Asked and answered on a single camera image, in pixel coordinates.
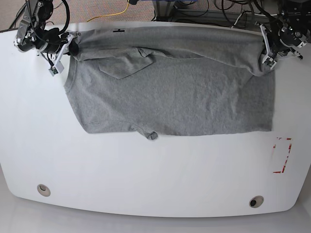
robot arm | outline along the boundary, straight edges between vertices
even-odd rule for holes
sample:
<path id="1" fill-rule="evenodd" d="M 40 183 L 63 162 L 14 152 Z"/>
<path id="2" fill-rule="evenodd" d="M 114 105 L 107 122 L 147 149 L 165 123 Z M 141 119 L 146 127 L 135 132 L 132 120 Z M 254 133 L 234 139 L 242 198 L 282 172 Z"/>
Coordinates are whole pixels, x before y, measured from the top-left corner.
<path id="1" fill-rule="evenodd" d="M 279 0 L 279 14 L 272 17 L 254 0 L 260 12 L 269 18 L 270 29 L 258 24 L 266 44 L 263 63 L 273 68 L 278 60 L 287 57 L 303 57 L 295 48 L 301 48 L 310 41 L 311 0 Z"/>
<path id="2" fill-rule="evenodd" d="M 14 41 L 15 46 L 22 52 L 37 49 L 38 55 L 41 54 L 51 66 L 52 75 L 63 71 L 60 58 L 64 53 L 75 55 L 78 52 L 78 46 L 72 41 L 74 36 L 65 32 L 70 21 L 70 11 L 66 0 L 62 2 L 67 15 L 64 28 L 47 31 L 45 26 L 53 13 L 53 0 L 26 0 L 25 14 Z"/>

gray t-shirt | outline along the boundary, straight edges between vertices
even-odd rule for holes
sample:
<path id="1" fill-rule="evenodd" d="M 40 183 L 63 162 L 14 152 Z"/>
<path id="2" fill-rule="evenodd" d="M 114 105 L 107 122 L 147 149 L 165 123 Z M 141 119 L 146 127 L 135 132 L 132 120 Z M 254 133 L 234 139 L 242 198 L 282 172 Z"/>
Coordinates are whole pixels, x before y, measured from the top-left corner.
<path id="1" fill-rule="evenodd" d="M 261 36 L 144 27 L 81 32 L 75 41 L 65 90 L 88 133 L 153 140 L 271 130 L 275 77 L 261 63 Z"/>

metal bracket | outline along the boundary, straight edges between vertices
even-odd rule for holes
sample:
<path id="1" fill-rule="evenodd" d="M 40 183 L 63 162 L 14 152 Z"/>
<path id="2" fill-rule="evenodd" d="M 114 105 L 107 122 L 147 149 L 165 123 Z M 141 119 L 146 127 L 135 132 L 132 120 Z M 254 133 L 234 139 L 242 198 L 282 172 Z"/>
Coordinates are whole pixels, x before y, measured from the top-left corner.
<path id="1" fill-rule="evenodd" d="M 68 47 L 74 38 L 75 37 L 73 35 L 69 34 L 67 36 L 68 43 L 64 44 L 57 54 L 52 54 L 51 60 L 53 61 L 54 65 L 49 69 L 49 72 L 51 73 L 52 76 L 54 76 L 55 74 L 60 74 L 61 72 L 63 72 L 64 66 L 60 62 L 60 59 L 62 58 L 64 53 L 67 53 L 69 51 Z M 44 58 L 44 60 L 46 60 L 46 62 L 50 65 L 48 59 L 43 55 L 43 53 L 41 53 L 40 51 L 37 51 L 37 53 L 40 53 L 41 56 Z"/>
<path id="2" fill-rule="evenodd" d="M 259 27 L 260 27 L 261 34 L 263 36 L 263 40 L 264 40 L 264 43 L 266 45 L 266 50 L 267 50 L 267 54 L 263 57 L 262 63 L 263 64 L 266 63 L 270 67 L 270 69 L 273 69 L 273 67 L 275 67 L 277 63 L 275 54 L 273 54 L 270 50 L 266 27 L 263 24 L 260 24 Z"/>

yellow cable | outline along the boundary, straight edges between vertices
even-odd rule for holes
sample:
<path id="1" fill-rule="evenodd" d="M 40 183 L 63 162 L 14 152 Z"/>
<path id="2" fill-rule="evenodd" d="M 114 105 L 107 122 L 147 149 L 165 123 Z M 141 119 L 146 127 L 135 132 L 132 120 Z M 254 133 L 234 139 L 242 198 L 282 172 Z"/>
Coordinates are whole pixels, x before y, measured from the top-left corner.
<path id="1" fill-rule="evenodd" d="M 115 13 L 115 14 L 111 14 L 111 15 L 105 15 L 105 16 L 96 16 L 96 17 L 90 18 L 87 22 L 90 22 L 91 20 L 96 19 L 96 18 L 102 18 L 102 17 L 107 17 L 107 16 L 117 16 L 117 15 L 121 15 L 121 14 L 123 14 L 124 12 L 126 12 L 126 10 L 128 9 L 129 5 L 130 5 L 130 3 L 127 3 L 127 6 L 126 6 L 125 10 L 122 11 L 122 12 Z"/>

white table surface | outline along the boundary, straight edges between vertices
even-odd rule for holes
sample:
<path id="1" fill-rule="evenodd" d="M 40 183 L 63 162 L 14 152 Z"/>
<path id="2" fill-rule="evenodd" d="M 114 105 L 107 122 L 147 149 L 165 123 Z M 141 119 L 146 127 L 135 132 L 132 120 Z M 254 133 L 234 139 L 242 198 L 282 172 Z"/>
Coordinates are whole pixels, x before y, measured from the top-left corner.
<path id="1" fill-rule="evenodd" d="M 93 28 L 174 26 L 179 23 L 71 24 Z M 272 132 L 180 137 L 87 134 L 62 87 L 35 51 L 20 53 L 16 32 L 0 34 L 0 163 L 17 197 L 106 213 L 207 217 L 285 211 L 296 202 L 311 164 L 311 46 L 304 60 L 279 62 Z M 292 138 L 284 173 L 273 173 L 277 137 Z M 49 197 L 36 187 L 45 184 Z M 249 201 L 261 195 L 261 207 Z"/>

